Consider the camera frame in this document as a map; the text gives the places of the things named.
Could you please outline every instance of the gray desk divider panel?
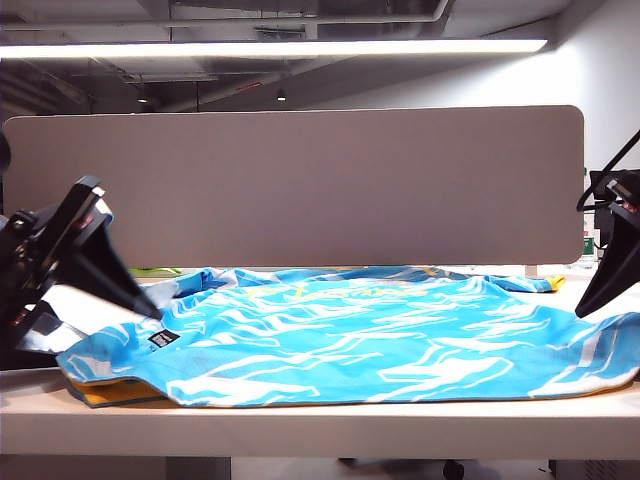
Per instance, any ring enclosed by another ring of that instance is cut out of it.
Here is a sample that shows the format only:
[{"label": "gray desk divider panel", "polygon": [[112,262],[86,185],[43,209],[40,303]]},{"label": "gray desk divider panel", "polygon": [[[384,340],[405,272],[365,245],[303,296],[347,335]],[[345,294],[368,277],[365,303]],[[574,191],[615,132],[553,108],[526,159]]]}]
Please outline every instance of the gray desk divider panel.
[{"label": "gray desk divider panel", "polygon": [[569,106],[18,117],[5,210],[103,180],[130,266],[576,260]]}]

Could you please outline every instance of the ceiling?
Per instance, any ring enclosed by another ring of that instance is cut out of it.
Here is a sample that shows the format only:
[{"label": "ceiling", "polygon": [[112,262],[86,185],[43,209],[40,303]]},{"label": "ceiling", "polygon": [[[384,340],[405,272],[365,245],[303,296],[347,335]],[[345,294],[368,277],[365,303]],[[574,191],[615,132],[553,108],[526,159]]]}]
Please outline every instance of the ceiling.
[{"label": "ceiling", "polygon": [[[571,0],[0,0],[0,42],[472,38],[553,18],[570,3]],[[474,60],[455,60],[457,64],[461,61]],[[447,58],[409,57],[5,60],[0,62],[0,95],[10,115],[300,108],[328,96],[350,93],[350,89],[372,88],[450,68],[452,62]],[[286,106],[278,105],[273,95],[274,89],[284,87],[296,92]],[[138,99],[149,101],[139,103]]]}]

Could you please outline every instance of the fluorescent light fixture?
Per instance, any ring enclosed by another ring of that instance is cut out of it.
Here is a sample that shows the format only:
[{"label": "fluorescent light fixture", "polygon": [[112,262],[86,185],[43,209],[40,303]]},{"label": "fluorescent light fixture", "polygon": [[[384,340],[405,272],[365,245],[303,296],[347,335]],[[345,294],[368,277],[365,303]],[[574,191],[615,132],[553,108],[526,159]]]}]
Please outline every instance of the fluorescent light fixture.
[{"label": "fluorescent light fixture", "polygon": [[129,58],[129,57],[317,57],[354,55],[415,55],[473,53],[533,53],[546,40],[382,40],[361,42],[218,42],[114,43],[76,45],[5,45],[0,58]]}]

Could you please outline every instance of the black tag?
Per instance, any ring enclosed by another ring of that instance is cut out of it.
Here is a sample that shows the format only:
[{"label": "black tag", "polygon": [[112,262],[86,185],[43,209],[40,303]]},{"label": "black tag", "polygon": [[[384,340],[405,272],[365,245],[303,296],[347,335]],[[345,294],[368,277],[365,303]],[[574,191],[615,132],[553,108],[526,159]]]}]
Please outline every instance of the black tag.
[{"label": "black tag", "polygon": [[169,330],[162,330],[161,332],[151,335],[149,340],[159,347],[165,347],[178,338],[180,338],[180,335],[177,333],[170,332]]}]

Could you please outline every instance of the desk surface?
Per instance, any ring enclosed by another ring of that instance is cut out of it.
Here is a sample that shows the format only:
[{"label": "desk surface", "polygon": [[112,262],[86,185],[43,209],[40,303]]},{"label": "desk surface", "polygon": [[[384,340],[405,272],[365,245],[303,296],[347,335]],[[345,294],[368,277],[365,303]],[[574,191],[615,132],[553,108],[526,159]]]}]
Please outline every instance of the desk surface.
[{"label": "desk surface", "polygon": [[[569,282],[541,303],[573,308],[584,286]],[[616,307],[639,304],[635,288]],[[69,395],[56,369],[4,372],[0,383],[7,454],[640,459],[640,382],[544,401],[95,410]]]}]

